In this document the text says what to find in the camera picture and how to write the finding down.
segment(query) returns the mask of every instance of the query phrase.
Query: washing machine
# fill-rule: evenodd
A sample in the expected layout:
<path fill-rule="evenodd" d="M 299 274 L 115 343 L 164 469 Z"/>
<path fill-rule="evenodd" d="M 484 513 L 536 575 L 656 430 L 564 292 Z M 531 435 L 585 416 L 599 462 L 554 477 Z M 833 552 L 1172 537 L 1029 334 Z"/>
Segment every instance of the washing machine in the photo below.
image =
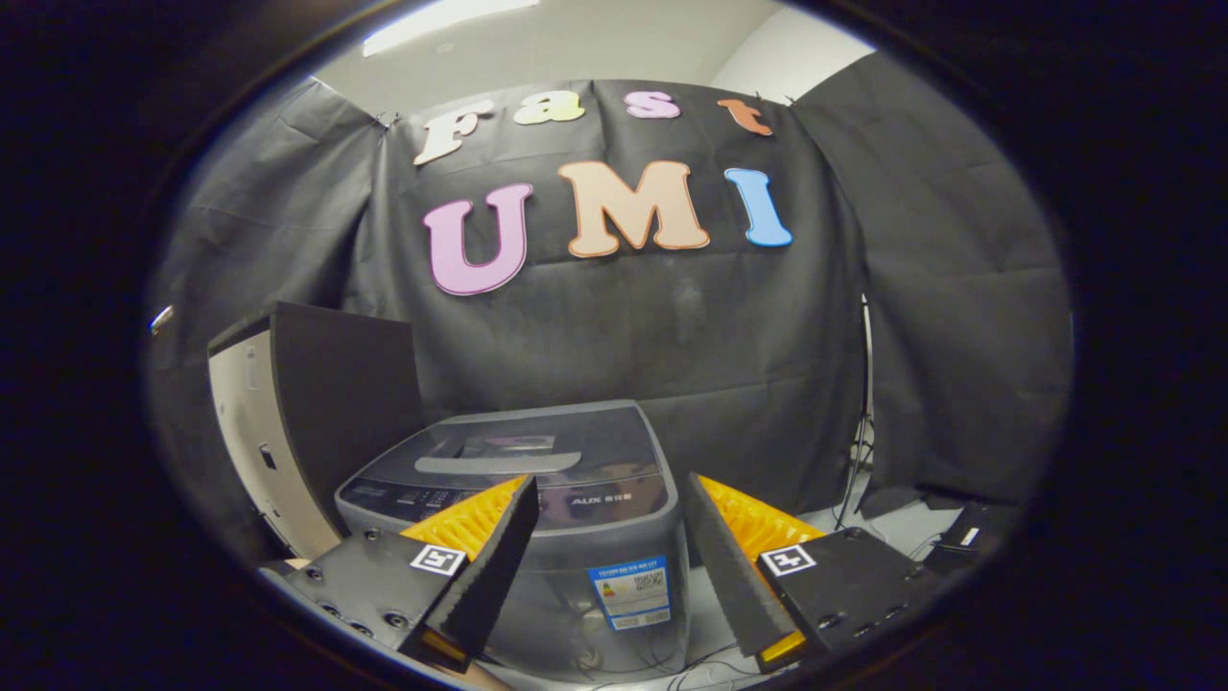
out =
<path fill-rule="evenodd" d="M 486 653 L 544 679 L 636 681 L 683 668 L 686 541 L 661 444 L 634 401 L 460 416 L 338 488 L 350 530 L 404 530 L 537 474 L 540 518 Z"/>

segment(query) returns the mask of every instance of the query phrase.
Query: blue label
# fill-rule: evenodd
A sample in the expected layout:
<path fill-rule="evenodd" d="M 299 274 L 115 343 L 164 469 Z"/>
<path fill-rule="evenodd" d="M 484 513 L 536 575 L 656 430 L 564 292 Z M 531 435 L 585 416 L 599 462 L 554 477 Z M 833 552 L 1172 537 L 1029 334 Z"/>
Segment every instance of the blue label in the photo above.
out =
<path fill-rule="evenodd" d="M 588 569 L 588 579 L 614 631 L 673 619 L 664 555 Z"/>

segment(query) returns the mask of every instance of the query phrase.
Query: black fabric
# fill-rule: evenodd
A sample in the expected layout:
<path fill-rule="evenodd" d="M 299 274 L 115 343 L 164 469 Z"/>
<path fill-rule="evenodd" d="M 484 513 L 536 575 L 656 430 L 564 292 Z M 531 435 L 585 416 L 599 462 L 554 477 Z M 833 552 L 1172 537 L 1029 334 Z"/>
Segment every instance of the black fabric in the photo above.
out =
<path fill-rule="evenodd" d="M 877 425 L 862 512 L 925 488 L 1024 501 L 1072 377 L 1052 218 L 973 120 L 884 54 L 793 110 L 865 237 Z"/>
<path fill-rule="evenodd" d="M 253 113 L 201 162 L 149 287 L 149 313 L 174 304 L 146 372 L 162 458 L 205 524 L 252 560 L 281 555 L 230 463 L 208 342 L 275 299 L 340 303 L 382 130 L 314 80 Z"/>
<path fill-rule="evenodd" d="M 572 88 L 586 114 L 519 125 L 534 92 Z M 631 91 L 666 91 L 683 114 L 639 119 Z M 415 167 L 422 123 L 483 97 L 496 110 L 462 147 Z M 716 102 L 742 98 L 775 134 L 739 126 Z M 150 376 L 172 475 L 243 552 L 271 558 L 212 416 L 206 342 L 274 299 L 408 320 L 427 422 L 467 412 L 608 399 L 640 401 L 675 480 L 695 470 L 790 512 L 834 504 L 860 406 L 857 233 L 831 171 L 791 112 L 754 97 L 643 81 L 533 85 L 476 95 L 384 133 L 308 81 L 238 126 L 187 195 L 149 308 L 173 303 Z M 560 164 L 605 161 L 630 185 L 675 160 L 711 244 L 623 242 L 609 257 L 567 253 L 576 234 Z M 793 243 L 765 248 L 729 167 L 771 178 Z M 458 297 L 432 281 L 422 216 L 468 199 L 468 260 L 494 255 L 484 199 L 529 182 L 528 259 L 492 292 Z"/>
<path fill-rule="evenodd" d="M 519 125 L 521 99 L 580 93 L 583 117 Z M 664 91 L 677 119 L 639 119 L 623 97 Z M 716 104 L 743 98 L 775 134 L 763 137 Z M 459 150 L 414 166 L 422 123 L 490 98 L 495 112 Z M 580 259 L 573 161 L 605 161 L 636 185 L 647 163 L 690 167 L 701 249 L 643 249 Z M 771 179 L 793 233 L 754 245 L 729 167 Z M 788 512 L 834 504 L 861 399 L 856 226 L 823 156 L 783 106 L 726 91 L 645 81 L 537 83 L 441 104 L 392 126 L 377 153 L 345 308 L 414 324 L 429 422 L 458 414 L 635 399 L 675 481 L 699 471 Z M 432 282 L 422 216 L 468 199 L 470 263 L 497 249 L 491 190 L 530 183 L 528 258 L 506 285 L 459 297 Z"/>

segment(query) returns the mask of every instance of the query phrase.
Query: ceiling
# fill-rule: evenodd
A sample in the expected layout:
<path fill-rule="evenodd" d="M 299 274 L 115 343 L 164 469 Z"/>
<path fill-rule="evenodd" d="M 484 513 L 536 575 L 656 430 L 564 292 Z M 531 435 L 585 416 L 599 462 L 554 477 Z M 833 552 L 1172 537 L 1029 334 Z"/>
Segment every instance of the ceiling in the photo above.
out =
<path fill-rule="evenodd" d="M 316 76 L 372 114 L 409 113 L 470 93 L 569 79 L 709 85 L 774 0 L 542 0 L 362 56 L 361 43 Z"/>

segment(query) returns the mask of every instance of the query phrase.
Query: white wall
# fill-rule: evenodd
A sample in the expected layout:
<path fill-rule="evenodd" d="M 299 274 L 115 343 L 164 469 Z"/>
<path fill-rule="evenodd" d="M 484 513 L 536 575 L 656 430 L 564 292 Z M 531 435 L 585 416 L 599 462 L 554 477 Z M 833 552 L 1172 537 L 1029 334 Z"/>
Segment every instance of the white wall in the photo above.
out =
<path fill-rule="evenodd" d="M 792 7 L 768 17 L 729 61 L 712 86 L 788 103 L 874 48 L 842 28 Z"/>

